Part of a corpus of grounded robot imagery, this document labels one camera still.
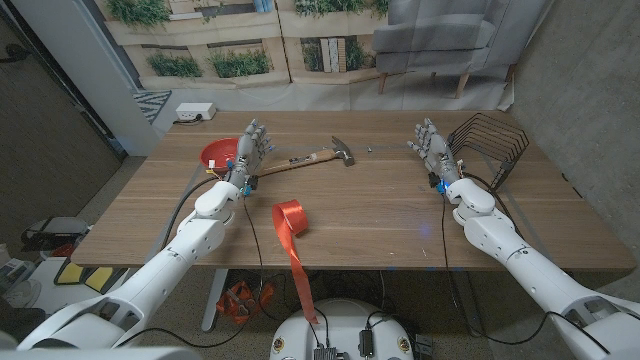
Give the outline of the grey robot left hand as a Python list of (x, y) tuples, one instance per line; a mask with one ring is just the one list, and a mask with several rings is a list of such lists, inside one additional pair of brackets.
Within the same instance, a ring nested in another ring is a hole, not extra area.
[(225, 177), (225, 181), (238, 190), (242, 190), (247, 180), (257, 174), (264, 157), (274, 148), (266, 133), (266, 126), (253, 119), (238, 138), (236, 157)]

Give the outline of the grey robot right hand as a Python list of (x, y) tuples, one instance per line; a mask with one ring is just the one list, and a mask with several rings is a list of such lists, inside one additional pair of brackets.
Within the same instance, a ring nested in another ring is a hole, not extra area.
[(407, 145), (424, 162), (430, 184), (445, 191), (461, 179), (448, 143), (429, 118), (425, 118), (423, 124), (417, 124), (414, 132), (416, 141), (408, 141)]

